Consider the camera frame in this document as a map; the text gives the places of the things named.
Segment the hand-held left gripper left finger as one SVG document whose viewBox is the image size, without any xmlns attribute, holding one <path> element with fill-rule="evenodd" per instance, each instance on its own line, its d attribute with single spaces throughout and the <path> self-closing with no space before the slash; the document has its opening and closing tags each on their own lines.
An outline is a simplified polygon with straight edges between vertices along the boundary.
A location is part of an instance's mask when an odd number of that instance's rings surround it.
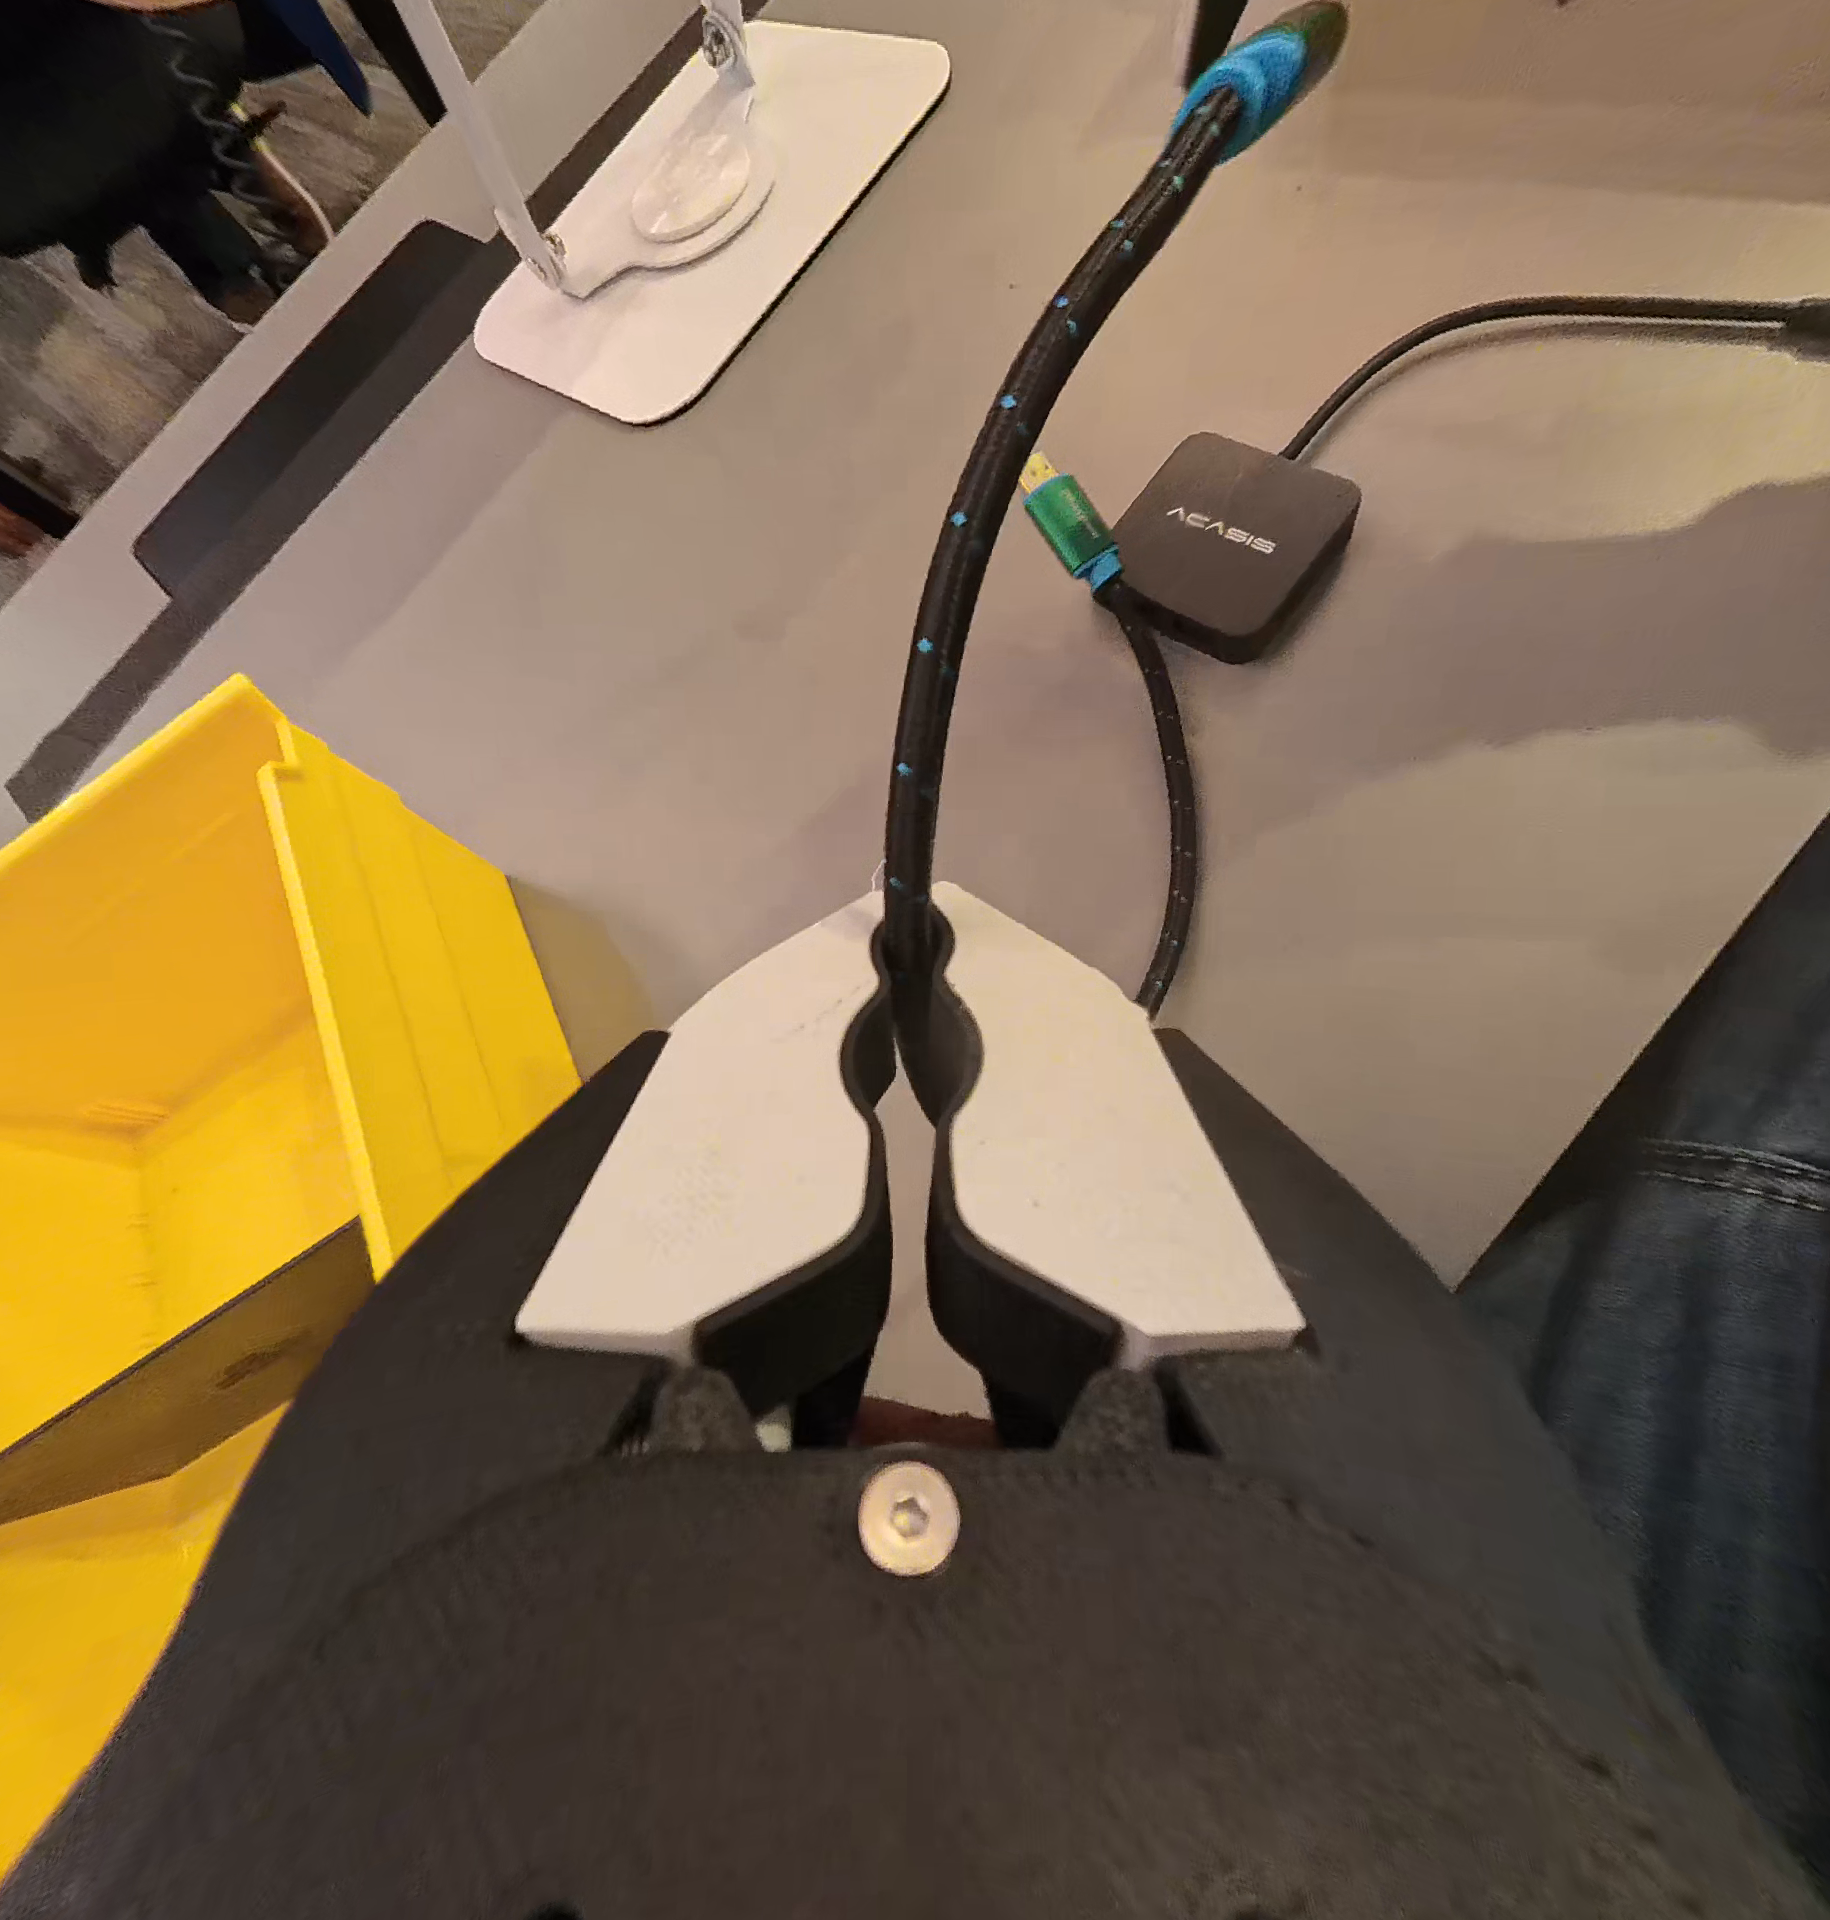
<svg viewBox="0 0 1830 1920">
<path fill-rule="evenodd" d="M 883 897 L 738 967 L 673 1024 L 519 1308 L 548 1349 L 694 1358 L 859 1242 L 895 1083 Z"/>
</svg>

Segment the yellow plastic bin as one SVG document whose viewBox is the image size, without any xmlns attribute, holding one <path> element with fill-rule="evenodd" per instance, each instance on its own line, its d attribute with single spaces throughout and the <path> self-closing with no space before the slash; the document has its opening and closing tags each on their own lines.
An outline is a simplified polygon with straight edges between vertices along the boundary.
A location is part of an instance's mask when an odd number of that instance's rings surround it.
<svg viewBox="0 0 1830 1920">
<path fill-rule="evenodd" d="M 0 1456 L 579 1080 L 506 875 L 209 693 L 0 850 Z"/>
</svg>

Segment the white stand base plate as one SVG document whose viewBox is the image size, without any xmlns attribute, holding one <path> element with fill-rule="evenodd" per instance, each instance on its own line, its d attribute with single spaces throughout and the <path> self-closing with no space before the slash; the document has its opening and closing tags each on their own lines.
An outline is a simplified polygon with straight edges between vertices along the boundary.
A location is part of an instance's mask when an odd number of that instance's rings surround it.
<svg viewBox="0 0 1830 1920">
<path fill-rule="evenodd" d="M 684 412 L 808 270 L 822 245 L 940 105 L 950 55 L 938 42 L 748 22 L 758 76 L 752 128 L 774 163 L 759 216 L 720 251 L 633 272 L 567 299 L 521 264 L 473 324 L 473 351 L 500 373 L 626 428 Z M 714 76 L 702 47 L 659 86 L 590 176 L 620 182 L 650 160 Z M 567 233 L 567 207 L 548 225 Z"/>
</svg>

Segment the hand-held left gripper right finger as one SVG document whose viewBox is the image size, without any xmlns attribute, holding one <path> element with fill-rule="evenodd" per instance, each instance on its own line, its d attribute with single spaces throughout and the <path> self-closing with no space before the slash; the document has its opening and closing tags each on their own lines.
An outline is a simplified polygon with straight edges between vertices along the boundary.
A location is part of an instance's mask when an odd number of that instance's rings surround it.
<svg viewBox="0 0 1830 1920">
<path fill-rule="evenodd" d="M 1301 1311 L 1143 1008 L 964 889 L 934 906 L 950 935 L 938 1011 L 970 1042 L 934 1200 L 967 1254 L 1094 1314 L 1128 1371 L 1287 1351 Z"/>
</svg>

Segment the black office chair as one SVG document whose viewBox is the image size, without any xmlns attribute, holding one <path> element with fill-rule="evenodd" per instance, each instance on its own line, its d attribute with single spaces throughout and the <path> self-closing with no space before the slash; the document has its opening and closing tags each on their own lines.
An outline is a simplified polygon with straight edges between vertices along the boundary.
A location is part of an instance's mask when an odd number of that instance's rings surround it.
<svg viewBox="0 0 1830 1920">
<path fill-rule="evenodd" d="M 331 239 L 243 93 L 322 72 L 361 114 L 368 77 L 322 5 L 0 3 L 0 258 L 61 248 L 95 293 L 142 233 L 237 330 Z"/>
</svg>

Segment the person's leg in jeans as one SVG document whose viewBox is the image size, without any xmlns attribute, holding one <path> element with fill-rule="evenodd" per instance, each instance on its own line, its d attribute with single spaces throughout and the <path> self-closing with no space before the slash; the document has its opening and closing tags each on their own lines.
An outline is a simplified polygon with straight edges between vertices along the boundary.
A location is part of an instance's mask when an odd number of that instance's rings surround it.
<svg viewBox="0 0 1830 1920">
<path fill-rule="evenodd" d="M 1462 1304 L 1830 1905 L 1830 812 Z"/>
</svg>

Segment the black adapter hub with cable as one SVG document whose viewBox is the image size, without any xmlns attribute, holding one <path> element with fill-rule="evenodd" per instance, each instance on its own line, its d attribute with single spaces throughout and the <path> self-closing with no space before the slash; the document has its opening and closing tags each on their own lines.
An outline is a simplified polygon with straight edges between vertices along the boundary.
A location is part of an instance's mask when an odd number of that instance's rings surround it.
<svg viewBox="0 0 1830 1920">
<path fill-rule="evenodd" d="M 1411 359 L 1510 328 L 1711 333 L 1830 354 L 1830 298 L 1542 294 L 1429 316 L 1353 367 L 1281 449 L 1206 429 L 1177 445 L 1114 524 L 1114 574 L 1099 580 L 1094 596 L 1207 658 L 1265 658 L 1339 569 L 1360 516 L 1360 488 L 1312 467 L 1313 446 Z"/>
</svg>

